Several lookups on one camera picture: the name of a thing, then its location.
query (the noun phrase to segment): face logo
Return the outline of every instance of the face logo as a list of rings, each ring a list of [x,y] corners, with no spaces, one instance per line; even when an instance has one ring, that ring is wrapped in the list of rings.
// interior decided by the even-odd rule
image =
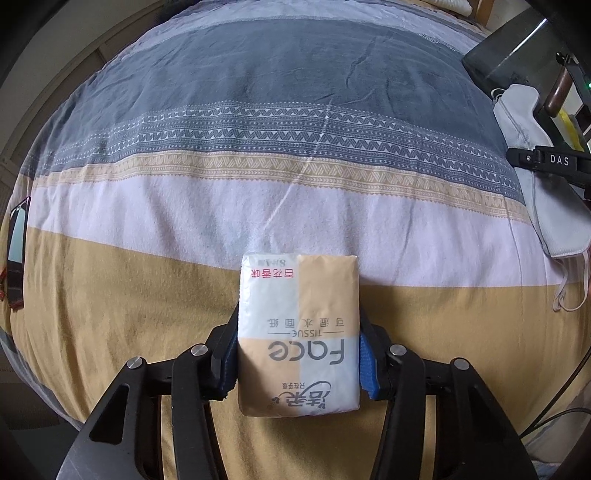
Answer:
[[[290,362],[297,362],[308,355],[312,360],[322,360],[327,355],[334,355],[335,359],[330,362],[329,365],[338,365],[345,359],[345,340],[341,339],[340,349],[329,352],[329,348],[321,340],[308,341],[306,347],[301,342],[289,342],[290,345],[297,347],[299,350],[296,355],[289,358]],[[269,350],[273,350],[269,353],[271,360],[281,362],[287,359],[290,354],[290,349],[285,342],[276,341],[269,345]]]

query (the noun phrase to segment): cable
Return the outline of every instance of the cable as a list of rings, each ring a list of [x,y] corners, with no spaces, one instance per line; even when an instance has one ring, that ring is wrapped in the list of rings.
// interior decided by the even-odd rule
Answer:
[[[564,383],[564,385],[560,388],[560,390],[558,390],[558,393],[554,396],[554,398],[552,400],[550,400],[550,402],[544,407],[544,410],[542,410],[541,413],[535,418],[535,420],[533,422],[531,422],[530,426],[527,427],[521,435],[519,435],[520,439],[529,435],[531,432],[533,432],[534,430],[539,428],[538,423],[544,418],[544,416],[550,411],[550,409],[552,407],[554,407],[554,404],[559,400],[559,398],[564,394],[564,392],[566,392],[566,390],[570,387],[570,384],[577,377],[579,372],[583,369],[583,367],[587,363],[587,360],[589,360],[590,357],[591,357],[591,346],[589,347],[589,350],[587,350],[587,353],[585,354],[583,359],[577,365],[577,368],[574,369],[574,372],[571,374],[571,376],[568,378],[568,380]]]
[[[566,415],[567,413],[574,413],[577,411],[581,412],[581,413],[586,413],[587,415],[591,415],[591,409],[589,409],[589,408],[583,408],[583,407],[569,408],[568,410],[561,411],[560,413],[557,413],[556,415],[552,415],[551,417],[545,419],[542,423],[538,423],[530,433],[535,432],[537,429],[542,428],[544,425],[546,425],[547,423],[550,423],[552,420],[559,419],[562,415]]]

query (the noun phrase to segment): drawstring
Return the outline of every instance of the drawstring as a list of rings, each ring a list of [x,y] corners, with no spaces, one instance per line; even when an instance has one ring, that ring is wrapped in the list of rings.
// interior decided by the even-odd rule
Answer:
[[[569,272],[568,272],[564,262],[562,260],[558,261],[558,263],[560,263],[560,266],[562,268],[563,276],[562,276],[562,282],[558,286],[558,290],[556,290],[556,295],[554,295],[554,301],[552,302],[552,308],[555,312],[558,312],[560,309],[563,309],[565,312],[574,312],[575,310],[578,310],[579,308],[581,308],[583,306],[583,303],[585,303],[585,300],[587,300],[587,295],[589,293],[589,252],[588,252],[588,250],[585,250],[583,252],[583,258],[585,260],[584,279],[583,279],[584,297],[583,297],[583,301],[580,303],[580,305],[578,307],[573,308],[573,309],[568,309],[567,307],[564,306],[564,296],[566,295],[566,292],[564,289],[566,287],[566,282],[569,279]]]

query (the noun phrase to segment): yellow object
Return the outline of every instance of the yellow object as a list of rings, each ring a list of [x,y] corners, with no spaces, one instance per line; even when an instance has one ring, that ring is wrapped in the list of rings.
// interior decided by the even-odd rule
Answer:
[[[568,113],[566,113],[564,108],[560,109],[560,112],[558,112],[558,116],[560,117],[564,126],[566,127],[566,131],[569,134],[569,140],[570,140],[569,143],[571,143],[571,146],[575,150],[578,150],[580,152],[584,152],[585,149],[583,148],[583,146],[581,145],[581,142],[579,141],[579,134],[577,133],[577,129],[574,127],[572,120],[569,118],[569,115],[568,115]]]

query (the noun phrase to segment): black device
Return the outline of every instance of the black device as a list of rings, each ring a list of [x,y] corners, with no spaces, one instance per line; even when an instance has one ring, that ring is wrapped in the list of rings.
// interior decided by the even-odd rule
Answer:
[[[442,364],[392,344],[360,318],[360,379],[371,399],[387,401],[372,480],[418,480],[426,395],[437,399],[434,480],[536,480],[511,422],[463,358]],[[226,480],[210,400],[236,382],[238,307],[205,343],[178,358],[130,359],[86,420],[58,480],[161,480],[160,401],[171,395],[178,480]]]
[[[506,159],[513,167],[553,173],[583,189],[591,187],[591,155],[588,153],[537,146],[533,150],[510,148]]]

